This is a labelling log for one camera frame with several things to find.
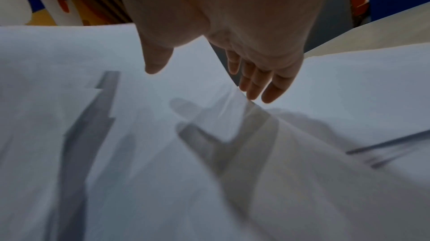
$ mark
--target colorful mural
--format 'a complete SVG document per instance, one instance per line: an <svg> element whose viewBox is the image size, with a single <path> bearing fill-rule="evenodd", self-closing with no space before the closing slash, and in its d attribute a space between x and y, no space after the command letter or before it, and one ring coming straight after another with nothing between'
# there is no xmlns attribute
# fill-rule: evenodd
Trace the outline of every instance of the colorful mural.
<svg viewBox="0 0 430 241"><path fill-rule="evenodd" d="M112 24L83 0L0 0L0 26L95 26Z"/></svg>

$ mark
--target hand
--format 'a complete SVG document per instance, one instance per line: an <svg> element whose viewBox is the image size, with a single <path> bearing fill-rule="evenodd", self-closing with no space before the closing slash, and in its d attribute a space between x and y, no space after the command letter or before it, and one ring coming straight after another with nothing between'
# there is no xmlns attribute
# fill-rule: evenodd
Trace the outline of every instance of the hand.
<svg viewBox="0 0 430 241"><path fill-rule="evenodd" d="M291 85L323 0L123 0L142 42L145 70L168 63L173 48L205 35L226 50L240 89L270 103Z"/></svg>

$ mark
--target finger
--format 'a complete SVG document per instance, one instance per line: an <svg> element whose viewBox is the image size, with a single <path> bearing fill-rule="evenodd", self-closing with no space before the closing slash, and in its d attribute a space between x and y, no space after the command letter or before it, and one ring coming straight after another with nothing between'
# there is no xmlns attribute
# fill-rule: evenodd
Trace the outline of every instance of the finger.
<svg viewBox="0 0 430 241"><path fill-rule="evenodd" d="M256 67L255 64L250 61L244 61L242 65L242 76L239 82L239 89L246 92L251 84L251 78L254 74Z"/></svg>
<svg viewBox="0 0 430 241"><path fill-rule="evenodd" d="M259 68L256 68L254 74L252 75L249 89L246 92L246 97L250 100L256 99L261 94L264 87L266 87L271 77L271 71L263 71Z"/></svg>
<svg viewBox="0 0 430 241"><path fill-rule="evenodd" d="M287 68L276 70L272 82L264 90L261 100L264 103L271 103L285 93L299 73L302 63L303 58L295 61L293 65Z"/></svg>
<svg viewBox="0 0 430 241"><path fill-rule="evenodd" d="M236 75L239 72L239 67L241 65L241 57L234 51L226 50L228 59L228 71L231 75Z"/></svg>
<svg viewBox="0 0 430 241"><path fill-rule="evenodd" d="M142 34L139 34L139 37L142 43L145 71L148 74L156 74L169 62L173 54L173 48L162 47L148 42Z"/></svg>

